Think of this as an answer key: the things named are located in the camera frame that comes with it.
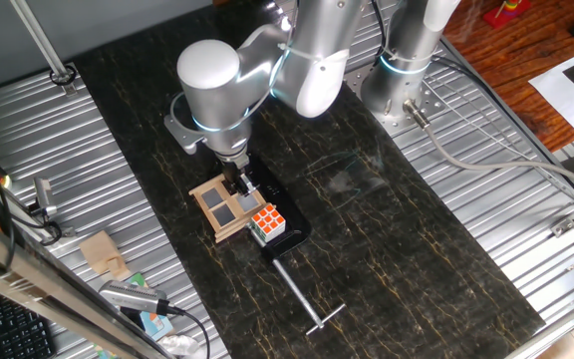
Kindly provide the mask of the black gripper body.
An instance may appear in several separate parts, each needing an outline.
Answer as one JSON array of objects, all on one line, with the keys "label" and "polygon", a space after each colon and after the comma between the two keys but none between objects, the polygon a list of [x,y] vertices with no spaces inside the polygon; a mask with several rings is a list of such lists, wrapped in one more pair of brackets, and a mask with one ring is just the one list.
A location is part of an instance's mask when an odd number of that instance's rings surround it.
[{"label": "black gripper body", "polygon": [[229,183],[247,183],[251,181],[249,174],[251,169],[250,161],[242,165],[235,162],[222,162],[221,164],[224,177]]}]

